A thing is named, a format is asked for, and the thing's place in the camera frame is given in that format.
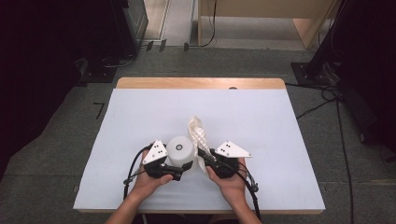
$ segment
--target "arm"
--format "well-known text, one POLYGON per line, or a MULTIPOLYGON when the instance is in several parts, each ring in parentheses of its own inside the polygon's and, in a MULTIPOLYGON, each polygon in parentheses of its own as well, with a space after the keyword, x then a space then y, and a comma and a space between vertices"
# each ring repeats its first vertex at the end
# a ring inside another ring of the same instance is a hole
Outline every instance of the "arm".
MULTIPOLYGON (((143 152, 142 160, 148 154, 143 152)), ((143 166, 140 167, 139 172, 143 172, 143 166)), ((119 208, 111 215, 106 224, 131 224, 134 220, 139 205, 147 199, 159 186, 169 183, 173 177, 171 175, 164 175, 159 179, 149 177, 148 174, 143 173, 138 175, 134 188, 128 194, 126 199, 122 202, 119 208)))
MULTIPOLYGON (((245 165, 244 159, 239 159, 239 162, 245 165)), ((261 223, 248 206, 245 198, 245 183, 238 175, 233 175, 228 179, 220 179, 212 168, 206 166, 206 170, 209 178, 219 186, 221 194, 235 212, 240 223, 261 223)), ((245 172, 239 172, 246 178, 247 174, 245 172)))

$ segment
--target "table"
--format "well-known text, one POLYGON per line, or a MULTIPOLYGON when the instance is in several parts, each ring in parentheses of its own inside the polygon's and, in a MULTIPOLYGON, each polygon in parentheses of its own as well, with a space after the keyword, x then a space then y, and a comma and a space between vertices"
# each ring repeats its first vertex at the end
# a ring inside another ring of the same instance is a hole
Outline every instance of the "table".
MULTIPOLYGON (((198 45, 202 16, 213 17, 215 0, 198 0, 198 45)), ((216 17, 291 18, 306 49, 339 5, 338 0, 217 0, 216 17)))
MULTIPOLYGON (((74 209, 114 211, 122 202, 122 181, 137 151, 156 138, 166 143, 187 135, 191 115, 202 120, 211 147, 231 140, 253 155, 247 159, 247 167, 259 183, 256 195, 262 214, 318 214, 325 209, 283 80, 210 77, 121 78, 92 148, 74 209)), ((248 193, 247 202, 253 208, 248 193)), ((157 189, 139 212, 216 214, 232 210, 216 184, 196 170, 157 189)))

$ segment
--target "hand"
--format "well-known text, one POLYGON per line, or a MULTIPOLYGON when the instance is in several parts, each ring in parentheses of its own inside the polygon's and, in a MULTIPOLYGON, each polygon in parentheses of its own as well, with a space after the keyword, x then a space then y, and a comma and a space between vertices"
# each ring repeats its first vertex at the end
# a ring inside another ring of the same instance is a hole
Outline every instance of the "hand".
MULTIPOLYGON (((245 159, 239 158, 238 161, 245 165, 245 159)), ((240 170, 245 170, 241 164, 239 164, 240 170)), ((246 201, 245 198, 245 181, 238 175, 233 175, 231 178, 220 179, 213 169, 209 166, 206 166, 207 173, 209 178, 215 182, 221 191, 224 199, 229 203, 238 203, 241 200, 246 201)), ((239 174, 242 175, 246 179, 247 173, 243 171, 238 171, 239 174)))
MULTIPOLYGON (((148 155, 149 151, 145 150, 142 154, 142 160, 148 155)), ((145 169, 140 166, 139 173, 144 172, 145 169)), ((150 177, 146 172, 137 176, 136 182, 134 183, 134 188, 129 193, 133 195, 131 197, 136 197, 140 201, 147 199, 159 186, 169 183, 173 177, 171 175, 164 175, 159 179, 150 177)))

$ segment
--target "gray carpet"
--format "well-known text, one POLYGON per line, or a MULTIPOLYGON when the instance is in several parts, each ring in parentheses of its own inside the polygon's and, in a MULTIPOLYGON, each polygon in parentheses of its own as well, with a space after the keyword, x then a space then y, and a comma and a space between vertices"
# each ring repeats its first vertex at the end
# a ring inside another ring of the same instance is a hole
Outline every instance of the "gray carpet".
MULTIPOLYGON (((131 64, 118 69, 112 84, 89 84, 71 90, 47 129, 11 159, 0 183, 0 223, 105 222, 109 214, 81 214, 72 207, 118 78, 280 77, 295 83, 290 62, 309 62, 314 53, 142 49, 131 64), (106 103, 98 118, 100 106, 94 103, 106 103)), ((288 87, 288 92, 296 115, 323 102, 320 91, 288 87)), ((347 106, 341 103, 340 111, 353 183, 355 223, 396 223, 396 163, 384 162, 391 152, 381 146, 362 145, 347 106)), ((264 223, 350 223, 347 169, 335 103, 300 118, 299 125, 327 209, 311 216, 263 216, 264 223)))

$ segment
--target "white tabletop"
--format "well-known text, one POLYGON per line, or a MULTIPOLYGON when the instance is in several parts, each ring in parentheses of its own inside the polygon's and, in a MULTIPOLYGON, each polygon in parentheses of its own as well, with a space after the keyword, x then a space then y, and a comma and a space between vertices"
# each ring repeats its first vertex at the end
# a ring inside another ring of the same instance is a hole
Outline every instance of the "white tabletop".
MULTIPOLYGON (((136 153, 156 139, 166 144, 173 137, 187 136, 192 116, 202 121, 210 147, 230 140, 252 154, 246 163, 259 183, 256 195, 263 214, 315 214, 325 209, 286 89, 115 89, 74 209, 117 209, 122 202, 122 181, 136 153)), ((247 201, 253 209, 248 191, 247 201)), ((139 210, 231 212, 219 188, 199 169, 157 189, 139 210)))

